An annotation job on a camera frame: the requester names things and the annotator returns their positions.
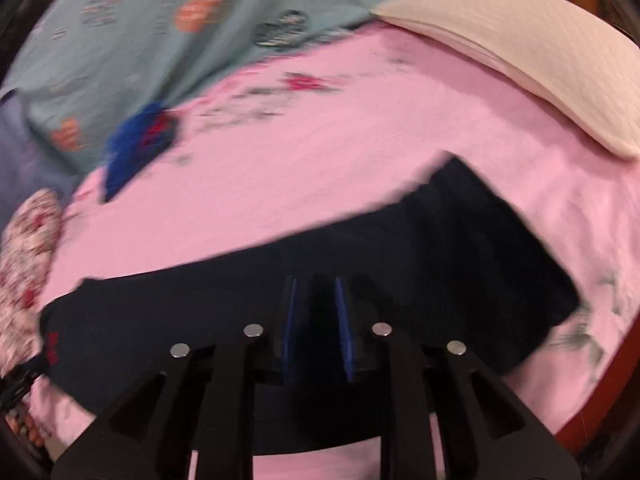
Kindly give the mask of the cream quilted pillow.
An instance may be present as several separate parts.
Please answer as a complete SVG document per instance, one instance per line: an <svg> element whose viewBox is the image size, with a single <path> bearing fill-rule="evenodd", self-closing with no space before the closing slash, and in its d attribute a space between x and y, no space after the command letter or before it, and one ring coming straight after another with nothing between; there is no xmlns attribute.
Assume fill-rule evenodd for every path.
<svg viewBox="0 0 640 480"><path fill-rule="evenodd" d="M566 0L384 0L380 20L496 70L614 155L639 156L639 48Z"/></svg>

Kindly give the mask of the teal heart-pattern quilt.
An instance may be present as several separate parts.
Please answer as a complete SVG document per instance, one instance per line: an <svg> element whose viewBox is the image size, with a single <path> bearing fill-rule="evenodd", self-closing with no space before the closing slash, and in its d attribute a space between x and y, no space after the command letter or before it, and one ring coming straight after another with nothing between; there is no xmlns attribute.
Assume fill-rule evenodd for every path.
<svg viewBox="0 0 640 480"><path fill-rule="evenodd" d="M237 68L367 21L382 0L54 0L4 84L75 171L151 102L174 107Z"/></svg>

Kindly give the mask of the folded blue clothes stack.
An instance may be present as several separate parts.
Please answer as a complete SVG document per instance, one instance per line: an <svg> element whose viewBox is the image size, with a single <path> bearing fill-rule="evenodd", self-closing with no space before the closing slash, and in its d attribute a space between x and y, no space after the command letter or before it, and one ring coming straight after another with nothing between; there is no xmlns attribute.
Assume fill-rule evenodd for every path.
<svg viewBox="0 0 640 480"><path fill-rule="evenodd" d="M118 127L105 151L104 203L174 144L177 128L178 119L161 102L146 104Z"/></svg>

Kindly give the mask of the pink floral bed sheet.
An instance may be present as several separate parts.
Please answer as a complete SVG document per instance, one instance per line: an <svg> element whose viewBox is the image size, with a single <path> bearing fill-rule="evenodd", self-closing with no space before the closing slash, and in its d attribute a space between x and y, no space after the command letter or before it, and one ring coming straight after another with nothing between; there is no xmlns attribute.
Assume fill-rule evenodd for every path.
<svg viewBox="0 0 640 480"><path fill-rule="evenodd" d="M639 314L639 167L438 42L370 25L240 70L183 105L178 144L104 203L93 171L42 293L176 266L369 210L445 153L520 212L574 278L578 311L508 385L567 443Z"/></svg>

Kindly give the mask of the dark navy pants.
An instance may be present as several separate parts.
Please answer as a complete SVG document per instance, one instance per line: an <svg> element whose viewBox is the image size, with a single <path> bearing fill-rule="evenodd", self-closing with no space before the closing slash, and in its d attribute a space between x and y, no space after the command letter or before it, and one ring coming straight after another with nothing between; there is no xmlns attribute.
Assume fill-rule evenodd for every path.
<svg viewBox="0 0 640 480"><path fill-rule="evenodd" d="M102 413L174 344L239 341L278 330L292 370L289 425L261 388L258 450L367 439L373 392L346 389L355 362L348 304L422 349L458 340L496 374L525 361L579 304L577 288L525 222L470 167L446 160L395 203L215 258L85 280L42 311L48 376Z"/></svg>

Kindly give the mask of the floral patterned cushion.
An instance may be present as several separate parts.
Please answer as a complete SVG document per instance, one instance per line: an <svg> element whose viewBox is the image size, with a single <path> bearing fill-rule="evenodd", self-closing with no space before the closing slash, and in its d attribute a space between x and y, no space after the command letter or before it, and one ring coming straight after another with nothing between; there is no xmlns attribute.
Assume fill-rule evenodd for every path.
<svg viewBox="0 0 640 480"><path fill-rule="evenodd" d="M62 229L62 207L40 188L14 212L1 235L1 376L34 354L37 309Z"/></svg>

